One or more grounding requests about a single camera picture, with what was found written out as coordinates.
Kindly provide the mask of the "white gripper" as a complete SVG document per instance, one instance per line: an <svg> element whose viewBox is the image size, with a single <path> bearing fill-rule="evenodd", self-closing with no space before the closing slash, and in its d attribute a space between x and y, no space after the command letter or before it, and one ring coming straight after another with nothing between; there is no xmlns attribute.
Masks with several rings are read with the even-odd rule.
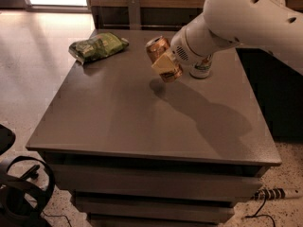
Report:
<svg viewBox="0 0 303 227"><path fill-rule="evenodd" d="M201 63L207 56L195 53L187 44L186 28L182 27L171 39L170 48L176 59L183 65ZM174 73L177 69L177 60L171 53L162 54L151 66L159 75Z"/></svg>

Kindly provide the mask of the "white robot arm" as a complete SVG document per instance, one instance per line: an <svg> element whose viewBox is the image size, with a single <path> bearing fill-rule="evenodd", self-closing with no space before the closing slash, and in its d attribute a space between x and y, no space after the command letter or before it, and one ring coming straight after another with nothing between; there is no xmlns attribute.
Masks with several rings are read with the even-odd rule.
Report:
<svg viewBox="0 0 303 227"><path fill-rule="evenodd" d="M203 12L156 54L151 68L173 81L188 65L193 77L204 79L213 55L239 44L270 53L303 74L303 14L287 8L285 0L205 0Z"/></svg>

